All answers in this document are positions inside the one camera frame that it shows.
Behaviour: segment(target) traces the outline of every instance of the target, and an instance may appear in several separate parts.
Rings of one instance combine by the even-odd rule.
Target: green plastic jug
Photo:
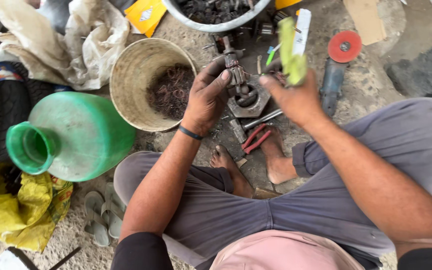
[[[26,122],[9,127],[6,148],[22,171],[45,171],[67,181],[93,179],[128,154],[136,129],[111,101],[91,94],[59,92],[39,101]]]

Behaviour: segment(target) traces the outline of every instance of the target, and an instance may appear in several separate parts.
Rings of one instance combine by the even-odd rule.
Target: gray sandal
[[[111,243],[108,236],[108,221],[101,218],[104,198],[98,191],[91,191],[84,197],[86,218],[84,231],[94,236],[95,243],[100,247],[107,247]]]
[[[119,239],[126,205],[119,198],[116,190],[114,190],[114,184],[112,182],[106,184],[104,197],[106,202],[101,207],[101,216],[107,220],[109,235]]]

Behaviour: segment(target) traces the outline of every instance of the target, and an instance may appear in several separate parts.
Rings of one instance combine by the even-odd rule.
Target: pliers
[[[271,130],[268,130],[268,131],[266,131],[266,133],[264,133],[264,135],[261,138],[259,138],[259,140],[256,143],[251,144],[251,141],[265,127],[266,127],[266,124],[261,124],[255,131],[253,131],[253,133],[251,133],[251,135],[249,135],[246,142],[241,144],[241,148],[243,149],[244,153],[249,155],[249,153],[251,151],[253,151],[256,147],[260,146],[264,142],[264,140],[266,140],[271,135]]]

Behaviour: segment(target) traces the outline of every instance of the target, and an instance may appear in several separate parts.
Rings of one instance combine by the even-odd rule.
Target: hammer
[[[246,136],[247,130],[252,129],[261,123],[267,122],[282,113],[283,111],[279,108],[270,112],[269,114],[264,115],[260,119],[256,119],[244,125],[241,125],[239,120],[237,119],[229,121],[229,124],[231,125],[231,128],[233,129],[234,135],[236,135],[237,140],[239,141],[239,143],[242,144],[246,141],[246,139],[248,139],[248,137]]]

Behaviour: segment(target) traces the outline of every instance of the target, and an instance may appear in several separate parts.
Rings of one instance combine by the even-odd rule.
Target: red grinding disc
[[[347,42],[345,44],[346,47],[349,43],[349,49],[347,49],[347,51],[343,51],[341,49],[341,44],[345,42]],[[363,44],[361,43],[361,37],[359,34],[356,34],[353,31],[343,31],[337,33],[329,41],[328,54],[329,57],[331,57],[336,62],[348,63],[358,56],[362,47]]]

